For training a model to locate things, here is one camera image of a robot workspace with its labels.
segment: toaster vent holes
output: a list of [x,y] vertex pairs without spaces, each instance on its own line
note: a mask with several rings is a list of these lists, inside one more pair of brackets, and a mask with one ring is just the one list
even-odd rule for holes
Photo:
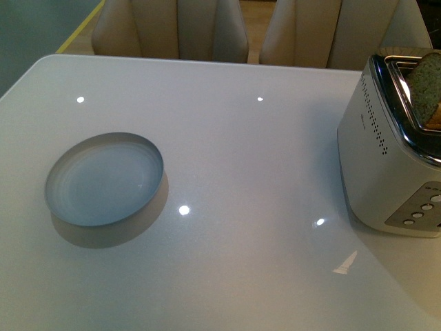
[[371,122],[371,128],[373,130],[373,133],[376,136],[378,147],[382,150],[382,155],[386,155],[387,154],[387,146],[386,146],[384,139],[382,137],[380,126],[377,123],[377,116],[372,109],[373,107],[372,107],[371,97],[369,96],[369,92],[367,90],[365,76],[362,75],[360,80],[361,80],[361,86],[362,86],[362,91],[363,91],[363,97],[365,98],[367,114],[369,115],[369,120]]

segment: tabletop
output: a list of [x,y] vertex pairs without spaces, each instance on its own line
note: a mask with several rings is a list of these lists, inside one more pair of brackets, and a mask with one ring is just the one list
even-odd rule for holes
[[[53,55],[0,99],[1,330],[440,330],[441,239],[348,216],[337,126],[360,72]],[[51,215],[77,143],[161,151],[147,207]]]

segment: toaster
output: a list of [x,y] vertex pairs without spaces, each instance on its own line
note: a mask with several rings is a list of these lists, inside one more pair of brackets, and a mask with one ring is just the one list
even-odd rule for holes
[[415,115],[406,76],[419,57],[369,58],[338,126],[347,207],[379,231],[441,235],[441,131]]

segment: chair back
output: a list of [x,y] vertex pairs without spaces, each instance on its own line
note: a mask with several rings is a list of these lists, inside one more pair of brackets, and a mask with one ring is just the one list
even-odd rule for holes
[[106,0],[95,54],[246,62],[238,0]]
[[432,47],[416,0],[278,0],[259,61],[361,70],[389,46]]

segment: yellow stripe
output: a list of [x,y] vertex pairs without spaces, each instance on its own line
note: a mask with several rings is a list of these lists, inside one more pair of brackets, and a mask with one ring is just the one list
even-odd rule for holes
[[98,4],[95,9],[85,18],[83,23],[80,24],[78,28],[70,35],[69,38],[66,39],[66,41],[63,43],[63,45],[60,46],[60,48],[56,51],[56,53],[62,53],[66,50],[67,47],[74,41],[76,36],[80,34],[80,32],[84,29],[84,27],[90,22],[90,20],[97,14],[97,12],[103,7],[105,0],[101,0],[101,2]]

